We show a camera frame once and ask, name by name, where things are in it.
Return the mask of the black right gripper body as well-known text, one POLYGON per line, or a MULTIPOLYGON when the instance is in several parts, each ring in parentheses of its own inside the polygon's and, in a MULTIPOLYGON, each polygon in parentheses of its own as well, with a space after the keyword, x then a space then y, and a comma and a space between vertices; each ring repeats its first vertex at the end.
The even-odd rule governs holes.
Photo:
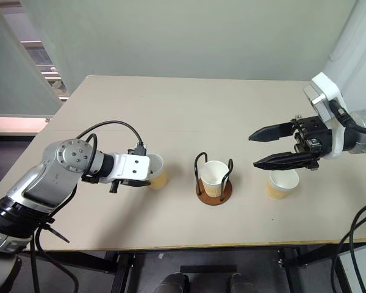
POLYGON ((332 131, 319 116, 294 118, 290 121, 295 130, 292 168, 316 170, 319 160, 332 150, 332 131))

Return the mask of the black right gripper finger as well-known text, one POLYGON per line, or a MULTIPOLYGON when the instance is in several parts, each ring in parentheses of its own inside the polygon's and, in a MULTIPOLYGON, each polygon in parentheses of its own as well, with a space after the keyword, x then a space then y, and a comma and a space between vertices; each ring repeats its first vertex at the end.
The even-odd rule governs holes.
POLYGON ((311 168, 312 156, 310 153, 277 153, 269 155, 253 165, 262 170, 291 170, 297 168, 311 168))
POLYGON ((266 126, 252 133, 248 140, 256 142, 271 142, 293 134, 293 123, 281 123, 266 126))

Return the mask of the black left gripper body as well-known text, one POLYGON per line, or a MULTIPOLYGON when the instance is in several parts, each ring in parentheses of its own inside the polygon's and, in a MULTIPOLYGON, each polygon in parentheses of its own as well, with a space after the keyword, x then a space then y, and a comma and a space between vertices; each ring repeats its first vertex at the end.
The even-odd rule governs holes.
POLYGON ((140 180, 133 180, 133 179, 115 179, 111 183, 109 192, 117 193, 120 185, 130 186, 130 187, 144 187, 144 186, 150 186, 151 183, 148 180, 140 181, 140 180))

